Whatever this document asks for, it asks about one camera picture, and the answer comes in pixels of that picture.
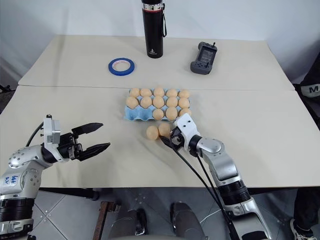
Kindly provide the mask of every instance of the blue tape roll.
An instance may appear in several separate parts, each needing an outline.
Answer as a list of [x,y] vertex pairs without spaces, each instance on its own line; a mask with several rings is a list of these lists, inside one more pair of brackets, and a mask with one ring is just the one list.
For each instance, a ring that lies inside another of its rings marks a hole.
[[[130,67],[127,69],[127,70],[124,70],[124,71],[117,71],[114,69],[114,66],[117,64],[117,63],[129,63],[130,64]],[[119,57],[119,58],[116,58],[114,60],[112,60],[109,65],[108,65],[108,68],[109,68],[109,71],[110,73],[114,74],[114,75],[117,75],[117,76],[125,76],[125,75],[128,75],[130,73],[132,73],[135,69],[135,64],[132,60],[128,59],[128,58],[125,58],[125,57]]]

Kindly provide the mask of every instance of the remote controller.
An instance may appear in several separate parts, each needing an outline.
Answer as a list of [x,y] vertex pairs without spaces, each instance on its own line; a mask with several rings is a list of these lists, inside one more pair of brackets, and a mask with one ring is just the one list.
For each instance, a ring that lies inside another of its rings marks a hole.
[[210,73],[218,50],[215,45],[215,42],[213,45],[204,41],[199,43],[199,53],[196,56],[195,61],[190,64],[190,70],[192,72],[204,75]]

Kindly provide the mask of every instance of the person's foot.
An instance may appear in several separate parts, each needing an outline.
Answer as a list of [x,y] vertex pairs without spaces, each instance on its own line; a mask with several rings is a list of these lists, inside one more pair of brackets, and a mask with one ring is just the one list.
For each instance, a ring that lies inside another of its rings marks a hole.
[[314,233],[311,229],[309,230],[303,230],[300,227],[297,226],[296,220],[294,218],[290,221],[290,228],[291,232],[293,233],[294,240],[317,240],[316,237],[314,237]]

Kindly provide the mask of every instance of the table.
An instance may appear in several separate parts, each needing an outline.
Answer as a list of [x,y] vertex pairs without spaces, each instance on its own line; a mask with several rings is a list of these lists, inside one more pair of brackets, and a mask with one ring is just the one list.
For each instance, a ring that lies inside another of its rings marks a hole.
[[[295,91],[190,93],[199,132],[225,143],[248,187],[320,185],[320,132]],[[146,139],[154,121],[123,119],[127,95],[123,88],[19,86],[0,115],[1,174],[8,157],[50,113],[60,120],[62,133],[104,123],[96,132],[81,135],[79,142],[83,148],[106,142],[111,146],[83,162],[54,164],[43,172],[42,187],[202,187],[172,150]],[[31,144],[40,143],[37,135]],[[201,172],[195,158],[183,155]]]
[[[190,71],[201,41],[218,48],[209,75]],[[19,81],[26,86],[180,88],[190,90],[294,90],[265,41],[165,38],[163,57],[149,58],[144,37],[58,35]],[[127,76],[115,76],[115,58],[134,61]]]

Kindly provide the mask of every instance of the brown egg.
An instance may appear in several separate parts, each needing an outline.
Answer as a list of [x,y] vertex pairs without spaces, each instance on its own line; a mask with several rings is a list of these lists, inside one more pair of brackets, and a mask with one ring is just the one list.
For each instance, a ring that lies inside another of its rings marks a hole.
[[178,111],[174,106],[170,106],[165,111],[165,116],[168,118],[168,120],[175,120],[178,116]]
[[177,90],[175,90],[174,88],[171,88],[171,89],[169,89],[169,90],[166,92],[166,96],[167,96],[168,98],[170,98],[170,97],[176,97],[176,96],[178,96],[178,92],[177,92]]
[[146,129],[146,136],[150,140],[156,140],[159,137],[159,131],[156,126],[149,126]]
[[168,107],[176,107],[178,105],[178,99],[175,96],[171,96],[166,100]]
[[163,119],[163,117],[165,116],[164,111],[162,111],[161,109],[155,109],[152,112],[152,116],[155,120],[161,120]]
[[167,122],[163,122],[158,127],[159,135],[164,137],[169,137],[171,132],[170,124]]
[[125,104],[126,104],[129,108],[134,109],[134,108],[136,108],[136,106],[139,105],[139,102],[138,102],[138,100],[137,100],[135,97],[133,97],[133,96],[128,96],[128,97],[126,98]]
[[157,109],[162,108],[165,105],[165,100],[162,98],[162,96],[155,96],[153,99],[153,106],[155,106]]
[[183,108],[179,112],[179,117],[181,117],[183,114],[189,114],[191,116],[191,110],[189,108]]
[[131,97],[134,97],[134,98],[140,96],[140,89],[139,89],[139,88],[132,88],[132,89],[130,90],[130,94],[129,94],[129,95],[130,95]]
[[144,96],[140,101],[140,105],[144,109],[147,109],[148,107],[150,107],[151,104],[152,104],[152,99],[149,96]]
[[142,97],[150,97],[150,96],[152,95],[152,92],[151,92],[151,90],[148,89],[148,88],[142,88],[142,89],[140,90],[140,95],[141,95]]
[[178,96],[180,97],[180,98],[188,98],[188,97],[190,97],[190,93],[189,93],[189,91],[188,90],[181,90],[180,92],[179,92],[179,94],[178,94]]
[[182,109],[187,109],[190,106],[188,98],[182,97],[179,99],[179,107]]
[[153,95],[163,97],[165,95],[165,91],[162,87],[156,87],[153,91]]

